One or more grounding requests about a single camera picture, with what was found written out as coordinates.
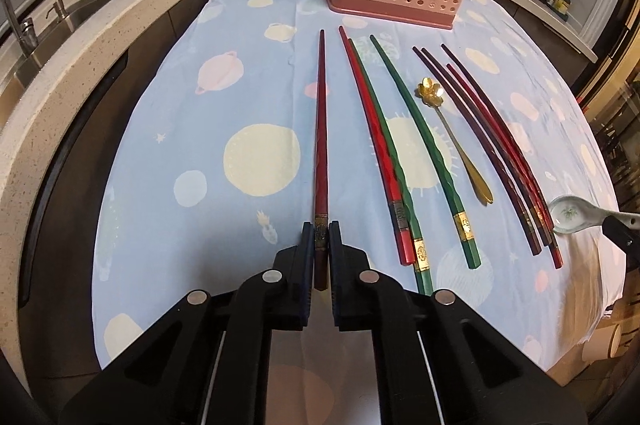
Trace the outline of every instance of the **faucet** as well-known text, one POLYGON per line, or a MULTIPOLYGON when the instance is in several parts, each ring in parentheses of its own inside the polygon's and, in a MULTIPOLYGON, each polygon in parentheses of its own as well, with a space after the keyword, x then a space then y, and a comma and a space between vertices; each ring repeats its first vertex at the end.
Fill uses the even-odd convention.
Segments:
POLYGON ((11 26, 11 30, 18 39, 18 43, 20 44, 20 48, 22 49, 25 58, 28 58, 28 56, 31 55, 38 46, 38 37, 36 36, 35 29, 33 28, 33 20, 28 18, 25 19, 22 24, 18 23, 11 0, 1 1, 2 9, 4 10, 6 19, 9 22, 9 26, 11 26))
MULTIPOLYGON (((4 10, 4 14, 9 25, 11 26, 11 30, 18 39, 18 43, 22 49, 22 54, 24 54, 25 58, 29 58, 31 53, 36 50, 39 44, 36 30, 33 27, 33 19, 31 17, 27 17, 19 23, 15 16, 14 6, 11 4, 11 0, 0 0, 0 2, 2 2, 2 9, 4 10)), ((68 13, 66 12, 65 5, 62 0, 57 0, 53 3, 53 6, 49 9, 45 18, 48 19, 49 13, 52 11, 56 12, 59 22, 68 17, 68 13)))

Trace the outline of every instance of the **gold spoon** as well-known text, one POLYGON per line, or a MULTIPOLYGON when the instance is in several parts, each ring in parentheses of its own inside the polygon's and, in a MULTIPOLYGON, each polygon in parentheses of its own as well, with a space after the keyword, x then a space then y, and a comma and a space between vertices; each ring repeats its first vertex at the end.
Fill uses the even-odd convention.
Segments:
POLYGON ((476 193, 476 196, 478 196, 480 202, 482 202, 482 204, 494 202, 494 196, 492 195, 489 186, 480 175, 480 172, 478 172, 478 169, 476 169, 476 166, 471 162, 469 156, 466 155, 465 151, 460 146, 460 143, 458 143, 456 137, 453 136, 451 127, 440 111, 440 106, 444 101, 444 98, 442 97, 442 95, 444 94, 444 89, 442 88, 442 86, 431 78, 425 78, 421 84, 418 84, 418 89, 416 92, 418 96, 422 98, 422 103, 428 105, 429 107, 433 107, 436 113, 438 113, 440 121, 444 125, 447 134, 449 134, 449 137, 453 142, 453 146, 458 151, 458 154, 460 154, 460 159, 462 159, 462 163, 465 166, 466 173, 469 175, 469 179, 471 180, 471 184, 473 185, 474 192, 476 193))

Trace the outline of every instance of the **table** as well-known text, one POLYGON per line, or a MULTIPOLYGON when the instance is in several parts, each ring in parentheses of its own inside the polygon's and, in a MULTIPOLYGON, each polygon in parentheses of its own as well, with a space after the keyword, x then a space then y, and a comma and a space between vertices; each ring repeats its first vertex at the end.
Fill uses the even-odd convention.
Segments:
MULTIPOLYGON (((101 366, 191 289, 236 289, 297 244, 312 218, 318 31, 326 31, 330 219, 372 267, 415 290, 398 262, 377 161, 337 28, 353 37, 398 148, 426 238, 434 287, 449 288, 543 369, 590 336, 622 294, 623 253, 600 228, 559 237, 565 265, 532 257, 508 197, 465 120, 443 110, 495 202, 477 201, 435 112, 420 104, 465 203, 482 265, 466 267, 444 193, 414 122, 369 42, 410 88, 412 53, 446 62, 446 43, 495 103, 547 201, 573 193, 616 209, 598 147, 542 52, 499 5, 464 0, 451 31, 343 16, 325 0, 210 0, 172 48, 130 118, 95 245, 92 300, 101 366)), ((379 421, 367 333, 333 327, 314 292, 310 325, 274 334, 268 423, 379 421), (291 405, 281 405, 283 395, 291 405)))

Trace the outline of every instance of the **green chopstick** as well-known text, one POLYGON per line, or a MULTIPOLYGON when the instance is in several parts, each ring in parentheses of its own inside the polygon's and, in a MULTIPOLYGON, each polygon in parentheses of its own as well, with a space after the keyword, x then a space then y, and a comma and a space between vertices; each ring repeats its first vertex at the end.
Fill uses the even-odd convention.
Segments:
POLYGON ((353 40, 349 39, 349 43, 353 49, 354 55, 356 56, 356 60, 358 61, 358 66, 362 71, 362 75, 364 77, 364 81, 367 84, 367 89, 369 90, 369 96, 371 97, 371 101, 373 103, 373 107, 376 110, 376 115, 378 116, 378 121, 380 122, 380 130, 382 131, 383 136, 385 137, 386 148, 389 153, 389 157, 391 158, 391 162, 394 166, 394 172, 396 174, 396 179, 400 185, 400 190, 402 193, 402 202, 404 202, 404 207, 406 210, 407 222, 409 223, 409 230, 411 231, 412 239, 414 240, 414 249, 415 256, 417 258, 417 262, 414 263, 414 273, 415 280, 418 284, 418 291, 425 295, 431 295, 433 293, 433 281, 431 281, 431 271, 429 268, 429 261, 427 258, 426 248, 424 247, 424 240, 422 239, 422 231, 420 230, 420 222, 418 222, 418 218, 415 215, 414 209, 414 200, 411 197, 411 193, 409 192, 409 188, 406 186, 406 179, 404 177, 404 170, 402 170, 402 166, 400 165, 400 160, 398 159, 398 151, 396 150, 396 145, 394 144, 393 138, 391 138, 391 132, 389 131, 389 127, 386 124, 385 115, 382 112, 382 108, 380 107, 380 103, 378 102, 378 97, 376 97, 376 92, 371 85, 371 81, 369 80, 369 75, 367 74, 367 70, 360 59, 360 54, 356 49, 353 40))
POLYGON ((386 69, 391 75, 391 78, 396 82, 396 87, 400 92, 400 96, 404 100, 409 112, 411 113, 412 118, 414 118, 414 122, 420 132, 420 136, 422 136, 422 141, 424 141, 424 145, 427 147, 427 151, 429 152, 429 156, 431 157, 431 161, 433 162, 434 169, 438 174, 438 178, 440 179, 440 183, 442 184, 442 189, 444 190, 444 195, 447 199, 447 204, 449 205, 449 210, 451 211, 451 215, 453 215, 453 220, 456 225, 456 229, 458 230, 458 236, 460 238, 460 243, 462 243, 462 249, 465 253, 466 264, 470 269, 475 269, 479 267, 480 263, 480 254, 478 253, 478 246, 476 245, 476 240, 474 238, 474 234, 471 230, 471 225, 469 224, 469 220, 466 217, 465 207, 462 204, 462 200, 460 196, 456 192, 456 187, 453 183, 453 178, 451 177, 451 173, 447 170, 447 167, 444 163, 444 159, 440 150, 436 146, 436 142, 433 139, 433 135, 424 121, 422 117, 422 113, 420 109, 415 104, 414 97, 407 89, 406 85, 402 81, 402 77, 396 71, 396 68, 389 60, 389 57, 386 56, 385 50, 382 49, 376 37, 370 36, 371 42, 376 47, 378 54, 382 58, 382 61, 385 63, 386 69))

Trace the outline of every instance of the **chopstick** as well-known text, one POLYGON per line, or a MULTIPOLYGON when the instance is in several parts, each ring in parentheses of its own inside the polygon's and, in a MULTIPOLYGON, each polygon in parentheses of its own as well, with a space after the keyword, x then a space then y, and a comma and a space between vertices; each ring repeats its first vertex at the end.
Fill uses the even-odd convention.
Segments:
POLYGON ((328 253, 326 232, 329 224, 329 187, 326 153, 326 67, 324 64, 324 30, 318 42, 318 103, 316 107, 316 185, 314 192, 314 286, 327 288, 328 253))
POLYGON ((406 218, 406 212, 404 211, 404 203, 402 202, 400 186, 398 185, 398 180, 394 176, 393 165, 388 155, 385 139, 382 134, 382 130, 380 129, 380 124, 376 117, 373 103, 368 95, 367 85, 358 66, 353 49, 349 44, 344 28, 340 26, 338 30, 340 31, 340 37, 342 38, 344 49, 349 58, 351 71, 353 71, 353 78, 356 81, 358 92, 360 93, 360 100, 362 101, 362 107, 367 118, 367 124, 369 125, 369 133, 371 135, 373 148, 376 152, 376 158, 380 167, 380 175, 382 176, 382 183, 385 187, 386 200, 389 205, 391 221, 394 225, 400 264, 403 266, 409 266, 416 261, 416 257, 411 239, 411 232, 409 231, 409 225, 406 218))
POLYGON ((402 96, 402 99, 409 109, 412 118, 414 118, 414 122, 418 128, 418 132, 422 137, 422 141, 424 142, 424 145, 427 148, 427 152, 431 157, 431 161, 433 162, 433 167, 438 174, 440 183, 442 184, 442 189, 444 191, 445 198, 447 199, 447 204, 449 205, 451 215, 453 216, 456 229, 458 230, 458 236, 460 238, 460 243, 462 244, 462 249, 465 253, 466 265, 470 269, 475 269, 481 265, 480 254, 478 252, 478 246, 476 245, 474 234, 471 230, 471 225, 469 224, 469 220, 466 217, 465 207, 462 204, 460 196, 456 192, 456 186, 453 183, 451 173, 444 164, 444 159, 442 157, 442 154, 440 153, 440 150, 436 146, 433 135, 431 134, 429 127, 424 121, 422 113, 420 113, 420 109, 415 104, 414 97, 412 97, 406 85, 404 85, 402 77, 400 76, 394 65, 391 63, 391 60, 389 60, 389 57, 386 55, 385 50, 382 49, 382 47, 376 40, 376 37, 371 35, 370 39, 371 42, 373 42, 373 45, 376 47, 378 54, 380 54, 382 61, 385 63, 386 69, 391 75, 391 78, 394 80, 394 82, 396 82, 396 87, 398 88, 400 96, 402 96))
POLYGON ((369 75, 367 74, 367 70, 362 63, 353 40, 349 39, 349 44, 351 46, 351 49, 353 50, 356 60, 358 61, 358 66, 360 67, 360 71, 362 72, 364 81, 367 84, 369 96, 371 97, 373 107, 375 108, 376 115, 378 116, 380 129, 383 136, 385 137, 386 149, 388 150, 389 157, 391 158, 391 162, 393 163, 394 172, 396 173, 396 179, 398 180, 398 184, 400 186, 402 201, 404 202, 404 209, 406 211, 406 217, 409 223, 409 230, 411 231, 411 237, 414 240, 415 257, 417 259, 414 263, 414 273, 416 283, 418 284, 418 292, 424 295, 431 295, 433 294, 433 281, 431 280, 429 259, 427 257, 427 251, 424 246, 424 240, 422 238, 420 222, 415 215, 414 200, 411 197, 409 188, 407 188, 406 186, 406 178, 404 177, 404 170, 402 170, 402 166, 400 164, 398 150, 396 150, 396 144, 394 143, 394 140, 391 137, 391 131, 389 131, 389 127, 386 124, 385 115, 382 112, 382 108, 380 107, 380 102, 378 101, 378 97, 376 96, 376 91, 371 85, 369 75))
MULTIPOLYGON (((520 225, 522 226, 525 236, 527 237, 527 242, 529 243, 529 248, 531 249, 532 254, 538 255, 542 251, 542 248, 540 246, 538 238, 536 237, 533 224, 531 223, 531 219, 529 217, 529 213, 527 212, 525 205, 520 199, 520 196, 518 195, 516 187, 513 185, 511 178, 509 177, 507 171, 504 169, 504 164, 495 153, 494 146, 486 137, 486 135, 482 131, 482 128, 478 125, 478 122, 474 119, 469 109, 466 108, 465 103, 463 103, 462 98, 465 97, 463 91, 460 89, 460 86, 453 81, 451 75, 446 71, 446 69, 442 67, 442 65, 437 60, 435 60, 435 58, 431 57, 433 58, 433 60, 432 62, 430 62, 426 56, 420 53, 417 47, 414 46, 413 50, 415 54, 418 55, 418 58, 420 58, 424 63, 424 65, 427 66, 433 73, 434 77, 437 79, 437 81, 440 82, 445 91, 447 91, 447 94, 449 95, 451 100, 453 100, 453 103, 456 104, 458 111, 460 112, 460 114, 462 114, 463 118, 466 120, 469 127, 478 138, 482 149, 484 149, 484 152, 489 157, 489 161, 491 161, 491 163, 493 164, 494 169, 500 177, 502 185, 504 186, 504 189, 509 196, 516 215, 520 220, 520 225)), ((524 186, 521 188, 521 190, 524 190, 524 195, 528 196, 528 192, 524 188, 524 186)))
POLYGON ((556 236, 552 231, 554 224, 551 219, 551 214, 549 214, 549 209, 546 205, 542 190, 540 189, 540 184, 538 183, 536 177, 533 175, 529 163, 524 157, 524 154, 522 154, 520 146, 517 144, 516 140, 513 137, 513 134, 511 134, 511 131, 507 127, 507 124, 502 119, 502 116, 500 116, 500 113, 498 113, 497 109, 494 107, 494 104, 491 102, 491 100, 489 100, 489 98, 484 93, 482 88, 478 85, 478 82, 476 82, 471 73, 465 68, 465 66, 462 64, 462 62, 460 62, 456 55, 454 55, 452 51, 448 47, 446 47, 446 45, 443 44, 442 49, 447 53, 447 55, 449 55, 451 60, 455 62, 458 68, 465 75, 465 78, 468 80, 468 84, 462 79, 462 77, 450 64, 447 66, 447 68, 456 77, 457 81, 459 81, 460 84, 465 88, 469 97, 472 98, 473 102, 482 111, 482 115, 484 116, 484 118, 486 118, 488 123, 492 127, 494 127, 494 130, 497 132, 497 134, 500 135, 500 140, 502 141, 503 145, 506 146, 507 150, 510 151, 510 154, 514 158, 516 165, 520 169, 524 178, 527 180, 526 183, 529 184, 532 201, 534 202, 536 208, 535 215, 537 215, 537 217, 541 220, 543 226, 545 236, 543 242, 546 241, 545 244, 549 246, 555 268, 561 268, 563 264, 562 254, 560 253, 558 242, 556 241, 556 236))

